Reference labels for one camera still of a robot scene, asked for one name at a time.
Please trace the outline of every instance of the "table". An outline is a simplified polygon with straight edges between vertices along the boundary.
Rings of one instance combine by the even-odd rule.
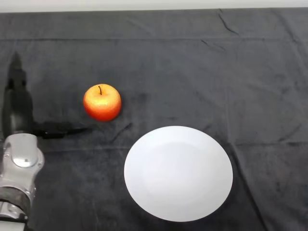
[[[308,9],[0,14],[0,86],[17,51],[38,122],[93,132],[39,140],[35,231],[308,229]],[[85,91],[123,100],[100,123]],[[130,197],[123,167],[159,127],[204,131],[228,153],[231,193],[206,218],[155,218]]]

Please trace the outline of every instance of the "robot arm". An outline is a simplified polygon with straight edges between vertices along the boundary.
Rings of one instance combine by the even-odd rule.
[[[5,137],[0,165],[0,230],[23,231],[35,197],[35,177],[44,165],[37,147],[32,99],[26,73],[15,54],[4,92],[2,130]]]

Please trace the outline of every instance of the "apple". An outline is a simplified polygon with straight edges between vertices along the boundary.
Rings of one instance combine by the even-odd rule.
[[[115,88],[107,84],[98,84],[87,90],[83,105],[92,118],[110,121],[120,113],[122,102]]]

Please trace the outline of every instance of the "apple stem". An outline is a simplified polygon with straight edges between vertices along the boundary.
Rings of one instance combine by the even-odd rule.
[[[99,89],[100,89],[100,91],[101,91],[101,94],[102,94],[102,89],[101,89],[101,86],[98,86],[99,87]]]

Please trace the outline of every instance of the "white plate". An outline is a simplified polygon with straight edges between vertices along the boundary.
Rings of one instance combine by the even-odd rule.
[[[205,133],[171,126],[142,136],[124,166],[127,189],[150,214],[171,221],[197,220],[214,212],[232,186],[230,160]]]

